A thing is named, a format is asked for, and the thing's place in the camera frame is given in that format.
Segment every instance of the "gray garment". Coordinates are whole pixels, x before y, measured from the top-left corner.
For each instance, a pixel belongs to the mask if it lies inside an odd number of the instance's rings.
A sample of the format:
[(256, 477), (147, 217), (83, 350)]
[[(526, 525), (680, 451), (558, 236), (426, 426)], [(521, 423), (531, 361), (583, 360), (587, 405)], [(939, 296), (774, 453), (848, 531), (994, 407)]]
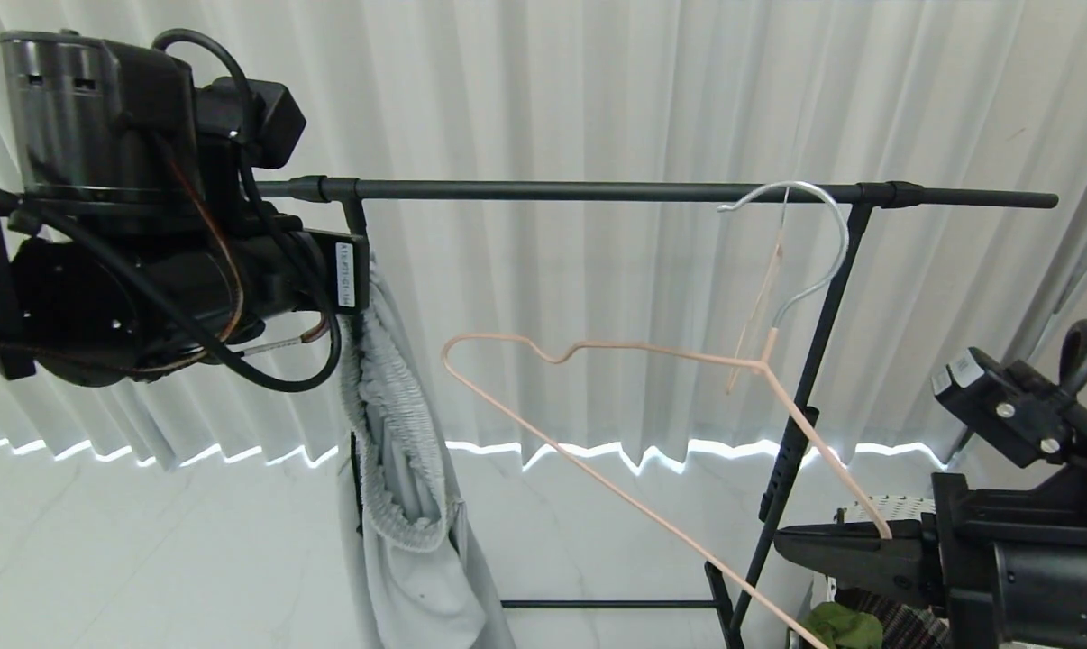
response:
[(386, 649), (514, 649), (393, 298), (371, 269), (365, 329), (355, 345), (345, 324), (340, 363), (363, 503), (360, 539), (346, 512), (353, 480), (341, 479), (349, 571), (366, 581)]

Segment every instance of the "white curtain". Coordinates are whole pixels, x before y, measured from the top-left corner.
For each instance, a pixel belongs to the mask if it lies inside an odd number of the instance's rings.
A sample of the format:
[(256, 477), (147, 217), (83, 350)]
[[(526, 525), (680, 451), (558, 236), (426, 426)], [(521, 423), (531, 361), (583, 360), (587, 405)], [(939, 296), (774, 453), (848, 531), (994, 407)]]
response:
[[(932, 370), (965, 346), (1004, 353), (1046, 285), (1087, 184), (1087, 2), (272, 2), (0, 0), (0, 29), (78, 29), (147, 45), (189, 26), (248, 75), (291, 87), (309, 116), (288, 167), (378, 179), (910, 180), (1058, 192), (1050, 211), (921, 207), (873, 216), (812, 403), (842, 452), (959, 424)], [(222, 75), (179, 45), (200, 83)], [(18, 187), (0, 62), (0, 185)], [(280, 202), (309, 226), (337, 209)], [(448, 439), (533, 444), (441, 371), (464, 329), (560, 349), (584, 337), (732, 353), (761, 283), (778, 207), (370, 202)], [(771, 304), (824, 272), (836, 232), (787, 212)], [(795, 309), (773, 364), (794, 387), (821, 296)], [(272, 335), (305, 327), (288, 316)], [(757, 349), (762, 328), (753, 333)], [(310, 373), (325, 349), (264, 365)], [(785, 414), (742, 377), (638, 352), (544, 366), (470, 345), (458, 364), (528, 420), (585, 447), (684, 457), (688, 439), (777, 439)], [(218, 445), (315, 460), (346, 438), (334, 387), (267, 394), (217, 366), (86, 390), (0, 382), (0, 440), (185, 462)]]

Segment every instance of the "black clothes rack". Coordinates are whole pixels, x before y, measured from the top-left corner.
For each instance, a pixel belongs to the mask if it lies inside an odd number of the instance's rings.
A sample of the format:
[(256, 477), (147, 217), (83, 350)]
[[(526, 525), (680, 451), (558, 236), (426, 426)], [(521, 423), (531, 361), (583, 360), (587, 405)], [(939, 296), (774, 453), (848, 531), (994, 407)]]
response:
[[(377, 200), (458, 200), (458, 201), (616, 201), (616, 202), (734, 202), (757, 189), (754, 184), (683, 184), (682, 182), (454, 182), (454, 180), (363, 180), (359, 177), (295, 177), (292, 180), (260, 182), (264, 198), (296, 198), (309, 202), (339, 202), (353, 235), (366, 235), (362, 201)], [(809, 422), (815, 423), (820, 411), (808, 403), (820, 374), (824, 352), (832, 337), (844, 300), (852, 263), (861, 239), (876, 209), (908, 209), (915, 205), (974, 205), (998, 209), (1053, 209), (1055, 194), (1002, 192), (991, 189), (946, 189), (922, 187), (911, 182), (858, 182), (855, 185), (821, 185), (839, 203), (852, 205), (848, 215), (848, 253), (840, 271), (828, 285), (815, 324), (811, 347), (799, 375), (795, 402)], [(783, 202), (785, 190), (764, 192), (757, 202)], [(791, 192), (790, 202), (812, 203), (819, 198), (807, 192)], [(775, 531), (799, 473), (800, 460), (808, 451), (808, 438), (788, 420), (779, 441), (767, 487), (763, 490), (759, 520), (763, 523), (757, 550), (746, 576), (757, 584), (767, 560)], [(704, 564), (712, 599), (508, 599), (507, 609), (713, 609), (721, 620), (727, 649), (742, 649), (741, 625), (751, 597), (741, 592), (735, 607), (728, 596), (724, 575), (711, 563)]]

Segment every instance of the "white marble floor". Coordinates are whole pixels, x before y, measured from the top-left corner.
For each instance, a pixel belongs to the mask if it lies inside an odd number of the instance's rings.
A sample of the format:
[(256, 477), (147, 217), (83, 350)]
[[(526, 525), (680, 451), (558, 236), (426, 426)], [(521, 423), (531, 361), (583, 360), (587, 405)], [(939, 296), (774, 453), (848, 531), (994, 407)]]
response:
[[(567, 465), (517, 453), (453, 452), (501, 594), (530, 597), (709, 597), (703, 563), (664, 531)], [(617, 457), (592, 464), (700, 538), (737, 571), (757, 540), (771, 457), (694, 453), (683, 472)], [(324, 648), (355, 637), (336, 519), (337, 462), (225, 465), (215, 457), (164, 473), (87, 453), (0, 449), (0, 649)], [(858, 453), (871, 494), (926, 496), (936, 470), (919, 452)], [(827, 521), (850, 501), (820, 462), (800, 475), (786, 523)], [(763, 586), (799, 608), (809, 576), (783, 560)], [(721, 649), (709, 611), (511, 611), (522, 649)], [(749, 647), (784, 629), (753, 604)]]

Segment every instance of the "silver hook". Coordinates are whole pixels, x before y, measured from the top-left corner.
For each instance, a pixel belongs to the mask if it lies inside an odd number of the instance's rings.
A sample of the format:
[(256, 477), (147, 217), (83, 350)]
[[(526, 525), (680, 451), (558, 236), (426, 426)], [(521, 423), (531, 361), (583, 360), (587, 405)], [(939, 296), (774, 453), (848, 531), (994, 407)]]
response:
[(836, 276), (836, 273), (840, 271), (840, 266), (844, 264), (846, 255), (848, 255), (848, 222), (845, 221), (844, 214), (840, 214), (840, 205), (836, 202), (836, 199), (832, 197), (830, 194), (825, 192), (824, 189), (812, 185), (811, 182), (803, 180), (782, 180), (782, 182), (770, 182), (767, 185), (761, 185), (758, 188), (752, 189), (745, 198), (740, 200), (722, 204), (716, 207), (716, 211), (737, 211), (741, 207), (747, 205), (749, 202), (757, 200), (764, 192), (771, 192), (772, 189), (785, 188), (784, 192), (784, 208), (782, 213), (779, 213), (779, 219), (784, 219), (784, 210), (788, 208), (788, 190), (789, 189), (802, 189), (804, 192), (812, 194), (812, 196), (819, 198), (824, 204), (827, 205), (828, 211), (832, 212), (832, 217), (836, 219), (836, 225), (839, 226), (840, 230), (840, 250), (836, 253), (836, 261), (832, 263), (828, 272), (821, 277), (821, 279), (812, 284), (811, 287), (804, 288), (803, 291), (797, 292), (795, 296), (788, 298), (785, 303), (779, 304), (779, 310), (775, 312), (775, 317), (772, 320), (772, 328), (776, 329), (779, 327), (779, 322), (784, 321), (784, 316), (788, 313), (788, 309), (791, 309), (798, 301), (811, 296), (815, 291), (820, 291), (821, 288), (827, 287), (832, 283), (832, 278)]

